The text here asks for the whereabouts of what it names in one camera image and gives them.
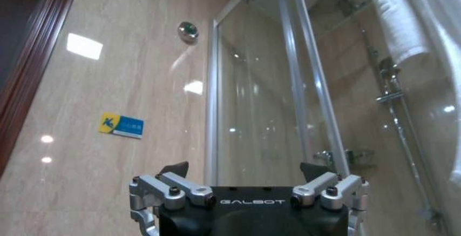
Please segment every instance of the white towel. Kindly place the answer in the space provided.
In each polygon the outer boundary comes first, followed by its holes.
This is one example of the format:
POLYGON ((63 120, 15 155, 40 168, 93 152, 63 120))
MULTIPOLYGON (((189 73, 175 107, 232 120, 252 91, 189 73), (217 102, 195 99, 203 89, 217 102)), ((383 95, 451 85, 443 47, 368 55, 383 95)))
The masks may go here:
POLYGON ((395 63, 429 52, 423 27, 408 0, 373 0, 395 63))

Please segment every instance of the chrome fixture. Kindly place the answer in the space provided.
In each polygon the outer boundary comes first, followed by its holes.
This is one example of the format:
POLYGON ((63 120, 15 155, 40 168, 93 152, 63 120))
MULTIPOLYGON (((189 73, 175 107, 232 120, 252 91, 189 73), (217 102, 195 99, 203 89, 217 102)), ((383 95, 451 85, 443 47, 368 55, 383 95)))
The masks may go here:
POLYGON ((404 92, 403 91, 397 91, 395 93, 388 93, 388 94, 377 97, 376 101, 379 103, 384 103, 384 102, 388 102, 392 99, 401 98, 403 96, 404 96, 404 92))
MULTIPOLYGON (((377 50, 368 45, 369 49, 369 57, 373 60, 373 62, 377 62, 377 50)), ((401 142, 403 151, 405 153, 407 161, 409 162, 411 170, 413 173, 413 179, 416 183, 416 187, 420 192, 420 196, 424 203, 424 209, 421 211, 421 217, 425 218, 428 225, 439 232, 448 232, 447 224, 443 219, 443 215, 440 211, 435 208, 433 204, 429 200, 429 194, 435 196, 436 202, 440 202, 437 199, 436 191, 433 189, 433 182, 431 181, 431 176, 428 174, 428 162, 427 158, 423 152, 423 147, 420 144, 420 139, 416 135, 416 130, 413 126, 412 116, 409 112, 409 108, 407 106, 405 101, 405 95, 403 92, 403 88, 400 85, 400 81, 397 78, 397 75, 401 71, 401 69, 397 67, 397 65, 393 63, 393 60, 391 57, 387 57, 377 66, 373 64, 375 72, 379 73, 379 84, 380 89, 383 91, 383 95, 376 98, 379 103, 387 103, 389 108, 389 113, 392 115, 393 124, 397 129, 397 134, 401 142), (397 107, 401 107, 404 109, 405 116, 404 118, 397 114, 397 107), (411 138, 413 138, 415 144, 416 144, 416 151, 419 153, 419 157, 421 159, 423 165, 419 166, 415 162, 415 156, 412 153, 412 149, 408 142, 408 136, 407 136, 407 127, 404 127, 403 121, 408 123, 408 128, 411 132, 411 138), (425 185, 421 180, 421 174, 428 178, 429 185, 425 185)))
POLYGON ((179 26, 179 35, 187 44, 196 44, 199 39, 199 30, 195 24, 183 22, 179 26))
MULTIPOLYGON (((375 164, 375 151, 372 150, 345 150, 345 157, 351 169, 364 169, 376 167, 375 164)), ((321 151, 315 154, 315 159, 320 160, 323 165, 335 170, 335 160, 332 151, 321 151)))

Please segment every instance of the glass shower door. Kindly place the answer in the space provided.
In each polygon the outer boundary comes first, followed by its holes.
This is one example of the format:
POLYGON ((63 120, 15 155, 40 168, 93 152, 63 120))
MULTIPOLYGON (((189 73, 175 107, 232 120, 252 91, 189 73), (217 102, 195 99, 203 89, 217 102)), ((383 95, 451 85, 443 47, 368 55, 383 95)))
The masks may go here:
POLYGON ((277 0, 243 0, 219 24, 219 185, 304 183, 277 0))

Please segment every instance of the glass panel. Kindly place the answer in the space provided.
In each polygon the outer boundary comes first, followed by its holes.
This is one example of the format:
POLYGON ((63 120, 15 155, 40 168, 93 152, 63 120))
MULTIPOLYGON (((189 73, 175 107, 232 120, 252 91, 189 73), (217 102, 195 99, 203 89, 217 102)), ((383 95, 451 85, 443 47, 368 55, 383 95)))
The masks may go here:
MULTIPOLYGON (((371 1, 307 0, 351 172, 371 182, 367 232, 447 235, 449 228, 459 235, 461 203, 448 182, 457 140, 449 68, 436 56, 396 66, 371 1)), ((301 33, 296 21, 295 28, 301 33)), ((300 37, 297 46, 308 108, 316 111, 300 37)), ((312 125, 320 126, 319 149, 327 151, 316 159, 331 165, 321 120, 312 125)))
POLYGON ((219 185, 303 184, 279 1, 243 1, 219 29, 219 185))

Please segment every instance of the wooden door frame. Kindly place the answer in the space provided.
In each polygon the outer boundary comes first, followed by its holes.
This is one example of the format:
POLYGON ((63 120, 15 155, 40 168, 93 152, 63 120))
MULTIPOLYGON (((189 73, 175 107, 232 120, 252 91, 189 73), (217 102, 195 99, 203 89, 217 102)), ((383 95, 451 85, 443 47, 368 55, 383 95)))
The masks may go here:
POLYGON ((0 95, 0 177, 15 148, 74 0, 43 0, 0 95))

